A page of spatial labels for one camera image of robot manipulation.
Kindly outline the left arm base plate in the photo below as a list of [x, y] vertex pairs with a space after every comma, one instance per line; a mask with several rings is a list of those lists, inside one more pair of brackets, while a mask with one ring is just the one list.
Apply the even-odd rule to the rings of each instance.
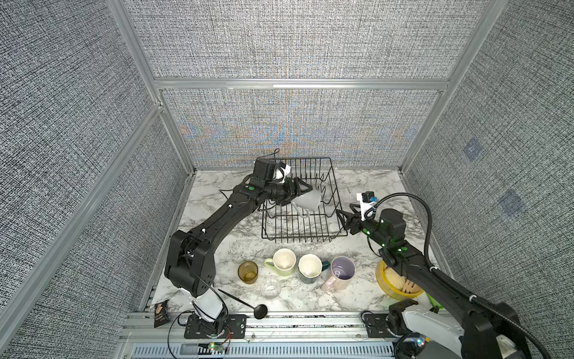
[[247, 316], [244, 314], [230, 314], [225, 323], [202, 320], [195, 314], [188, 317], [184, 338], [198, 340], [243, 339], [247, 327]]

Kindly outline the dark green mug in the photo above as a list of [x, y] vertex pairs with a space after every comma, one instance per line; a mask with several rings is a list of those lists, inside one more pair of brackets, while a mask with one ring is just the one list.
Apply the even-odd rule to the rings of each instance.
[[329, 261], [321, 260], [315, 254], [305, 254], [297, 265], [299, 280], [303, 284], [314, 284], [319, 275], [329, 268]]

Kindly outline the clear glass cup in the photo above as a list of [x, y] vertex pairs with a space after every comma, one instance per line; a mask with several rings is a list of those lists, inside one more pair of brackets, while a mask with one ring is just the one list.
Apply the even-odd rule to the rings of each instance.
[[261, 284], [261, 294], [265, 299], [275, 299], [281, 290], [281, 282], [276, 278], [266, 278]]

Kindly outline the yellow bowl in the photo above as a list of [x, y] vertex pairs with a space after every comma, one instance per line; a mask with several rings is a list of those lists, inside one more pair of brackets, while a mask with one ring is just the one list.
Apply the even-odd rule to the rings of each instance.
[[405, 299], [415, 299], [416, 297], [421, 296], [421, 294], [425, 293], [423, 289], [420, 292], [414, 294], [406, 294], [400, 292], [399, 290], [396, 290], [394, 287], [391, 286], [391, 284], [389, 283], [389, 281], [385, 276], [384, 271], [386, 268], [390, 267], [388, 267], [387, 264], [385, 264], [384, 261], [381, 260], [377, 265], [375, 275], [378, 285], [389, 297], [398, 301], [402, 301]]

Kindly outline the light green mug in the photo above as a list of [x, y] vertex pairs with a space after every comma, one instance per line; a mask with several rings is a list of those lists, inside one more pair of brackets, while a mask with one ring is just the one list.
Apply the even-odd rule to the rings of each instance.
[[272, 258], [266, 259], [264, 265], [280, 276], [290, 276], [294, 272], [297, 264], [297, 257], [294, 251], [288, 248], [281, 248], [276, 251]]

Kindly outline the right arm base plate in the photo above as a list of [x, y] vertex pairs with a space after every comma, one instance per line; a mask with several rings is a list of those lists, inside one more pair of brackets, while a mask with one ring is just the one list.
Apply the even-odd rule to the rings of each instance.
[[374, 314], [372, 311], [363, 311], [360, 314], [360, 320], [363, 322], [368, 338], [400, 338], [400, 335], [394, 334], [388, 327], [387, 314]]

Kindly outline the amber glass cup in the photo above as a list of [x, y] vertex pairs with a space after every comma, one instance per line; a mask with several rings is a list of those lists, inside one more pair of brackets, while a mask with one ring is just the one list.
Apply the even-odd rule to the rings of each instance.
[[255, 284], [259, 268], [253, 261], [245, 261], [238, 267], [238, 277], [244, 284]]

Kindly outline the pink purple mug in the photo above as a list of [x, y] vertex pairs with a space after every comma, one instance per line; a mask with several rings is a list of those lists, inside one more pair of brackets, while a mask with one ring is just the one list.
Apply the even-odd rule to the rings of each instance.
[[330, 264], [330, 277], [321, 287], [324, 291], [341, 291], [351, 283], [356, 273], [354, 262], [348, 257], [335, 257]]

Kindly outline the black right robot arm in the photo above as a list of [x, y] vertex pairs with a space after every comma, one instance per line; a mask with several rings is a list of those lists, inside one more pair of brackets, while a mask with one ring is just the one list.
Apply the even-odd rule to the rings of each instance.
[[447, 320], [415, 300], [405, 299], [390, 306], [387, 327], [393, 334], [422, 334], [460, 358], [530, 358], [530, 344], [549, 358], [545, 346], [521, 326], [514, 309], [471, 293], [408, 243], [401, 212], [385, 209], [379, 219], [364, 219], [357, 211], [339, 209], [336, 213], [345, 230], [362, 233], [377, 243], [388, 267], [421, 287], [452, 317]]

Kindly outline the black ladle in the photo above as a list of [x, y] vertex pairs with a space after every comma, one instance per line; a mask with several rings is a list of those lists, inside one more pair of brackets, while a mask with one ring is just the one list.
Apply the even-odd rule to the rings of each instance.
[[219, 290], [221, 293], [224, 293], [224, 295], [228, 296], [229, 298], [243, 304], [244, 306], [247, 306], [249, 308], [251, 308], [253, 310], [254, 313], [254, 317], [256, 320], [262, 320], [264, 319], [267, 315], [268, 315], [268, 307], [264, 304], [259, 304], [259, 305], [251, 305], [249, 303], [247, 303], [246, 301], [224, 291], [224, 290]]

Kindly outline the aluminium front rail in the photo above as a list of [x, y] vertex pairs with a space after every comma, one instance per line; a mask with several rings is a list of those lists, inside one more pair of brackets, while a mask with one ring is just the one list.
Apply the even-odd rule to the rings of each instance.
[[270, 312], [232, 327], [239, 338], [186, 339], [186, 315], [154, 327], [145, 313], [128, 315], [113, 358], [394, 358], [398, 341], [388, 330], [366, 326], [358, 312]]

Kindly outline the green snack packet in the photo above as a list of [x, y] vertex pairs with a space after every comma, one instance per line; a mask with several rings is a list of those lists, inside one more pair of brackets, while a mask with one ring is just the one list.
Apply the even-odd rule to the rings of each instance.
[[435, 311], [436, 313], [440, 310], [442, 310], [444, 308], [444, 306], [442, 306], [436, 299], [434, 299], [432, 296], [430, 296], [429, 294], [427, 294], [427, 298], [430, 302], [431, 308], [433, 309], [433, 311]]

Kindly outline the bread bun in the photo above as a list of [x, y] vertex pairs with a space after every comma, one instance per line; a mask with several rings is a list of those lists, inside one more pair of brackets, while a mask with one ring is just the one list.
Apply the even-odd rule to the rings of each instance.
[[400, 276], [395, 270], [391, 268], [386, 268], [384, 273], [391, 286], [402, 293], [414, 294], [422, 290], [421, 287], [416, 285], [414, 282], [409, 281], [403, 276]]

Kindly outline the white ceramic mug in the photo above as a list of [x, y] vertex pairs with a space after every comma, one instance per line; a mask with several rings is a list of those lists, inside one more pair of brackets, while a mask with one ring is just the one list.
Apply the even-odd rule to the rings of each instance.
[[292, 203], [294, 210], [300, 217], [307, 218], [315, 212], [322, 202], [322, 194], [318, 189], [313, 189], [296, 197]]

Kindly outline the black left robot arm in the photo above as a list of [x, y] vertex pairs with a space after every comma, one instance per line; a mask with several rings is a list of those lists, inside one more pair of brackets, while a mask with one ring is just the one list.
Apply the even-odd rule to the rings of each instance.
[[261, 180], [248, 175], [231, 190], [227, 201], [197, 227], [185, 232], [178, 230], [170, 238], [164, 276], [175, 286], [199, 299], [213, 294], [221, 304], [217, 314], [199, 309], [200, 318], [221, 322], [229, 315], [227, 305], [212, 287], [215, 278], [215, 251], [227, 235], [245, 218], [270, 200], [285, 206], [297, 197], [310, 193], [312, 185], [299, 177], [283, 181]]

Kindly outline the small dark card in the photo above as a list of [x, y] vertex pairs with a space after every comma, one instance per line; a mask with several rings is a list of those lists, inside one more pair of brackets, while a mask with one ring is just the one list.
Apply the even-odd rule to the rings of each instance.
[[168, 300], [154, 304], [153, 327], [158, 328], [169, 323]]

